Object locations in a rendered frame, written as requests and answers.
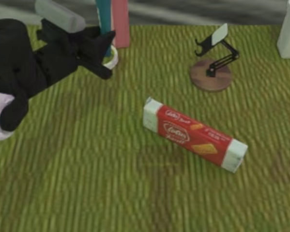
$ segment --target gray background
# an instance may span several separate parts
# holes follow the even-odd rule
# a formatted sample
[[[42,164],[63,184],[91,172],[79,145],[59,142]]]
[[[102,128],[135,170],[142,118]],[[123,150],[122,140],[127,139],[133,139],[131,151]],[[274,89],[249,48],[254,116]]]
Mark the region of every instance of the gray background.
[[[56,0],[97,24],[94,0]],[[131,24],[281,24],[287,0],[129,0]],[[0,18],[38,24],[34,0],[0,0]]]

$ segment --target red and white package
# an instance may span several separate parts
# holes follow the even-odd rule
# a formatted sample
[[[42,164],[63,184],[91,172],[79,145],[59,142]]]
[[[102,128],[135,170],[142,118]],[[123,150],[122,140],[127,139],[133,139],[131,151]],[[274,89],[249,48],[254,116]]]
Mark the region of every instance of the red and white package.
[[[143,125],[233,173],[248,149],[246,144],[152,98],[148,98],[144,106]]]

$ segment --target red biscuit box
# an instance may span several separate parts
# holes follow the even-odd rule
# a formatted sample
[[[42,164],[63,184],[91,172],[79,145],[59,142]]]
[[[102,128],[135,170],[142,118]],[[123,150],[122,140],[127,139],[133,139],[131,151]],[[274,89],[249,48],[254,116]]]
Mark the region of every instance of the red biscuit box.
[[[172,108],[148,98],[143,125],[230,172],[236,172],[248,149],[246,144]]]

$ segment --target lotus logo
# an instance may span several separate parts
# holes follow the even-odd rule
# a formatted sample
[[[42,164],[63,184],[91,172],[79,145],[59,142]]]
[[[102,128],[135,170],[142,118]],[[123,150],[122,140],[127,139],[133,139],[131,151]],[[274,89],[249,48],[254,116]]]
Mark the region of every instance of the lotus logo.
[[[172,110],[166,110],[165,115],[168,117],[171,117],[175,120],[178,120],[180,118],[180,114],[178,114]]]
[[[163,127],[167,133],[166,137],[178,143],[184,143],[190,140],[187,131],[171,122],[165,122]]]

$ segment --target red box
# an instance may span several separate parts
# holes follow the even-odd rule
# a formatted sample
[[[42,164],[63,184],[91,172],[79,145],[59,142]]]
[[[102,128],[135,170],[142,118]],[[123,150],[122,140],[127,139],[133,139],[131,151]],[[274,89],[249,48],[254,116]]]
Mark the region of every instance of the red box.
[[[143,125],[233,173],[248,149],[240,141],[152,98],[148,98],[144,106]]]

